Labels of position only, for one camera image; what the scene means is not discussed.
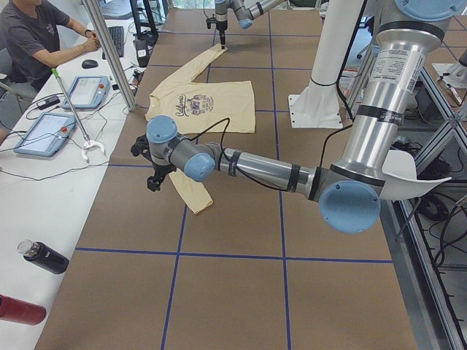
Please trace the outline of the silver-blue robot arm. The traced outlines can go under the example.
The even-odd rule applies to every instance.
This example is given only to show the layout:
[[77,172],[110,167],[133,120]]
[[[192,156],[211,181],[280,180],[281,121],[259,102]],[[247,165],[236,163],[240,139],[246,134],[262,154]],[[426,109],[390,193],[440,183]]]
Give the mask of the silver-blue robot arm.
[[219,32],[221,48],[224,50],[229,9],[232,9],[239,25],[243,29],[248,29],[254,19],[259,18],[281,3],[281,0],[264,0],[255,2],[251,7],[245,7],[244,2],[241,0],[215,0],[215,13],[206,18],[207,28],[210,29],[212,25],[215,25],[215,29]]
[[426,55],[441,44],[450,18],[462,6],[461,1],[388,1],[382,6],[375,30],[380,50],[344,153],[328,168],[303,168],[213,142],[195,144],[193,134],[182,132],[173,117],[158,115],[131,147],[134,156],[153,166],[147,186],[158,190],[168,174],[194,184],[224,171],[303,194],[343,233],[369,229],[379,217],[381,201],[418,198],[439,184],[419,180],[412,156],[391,144]]

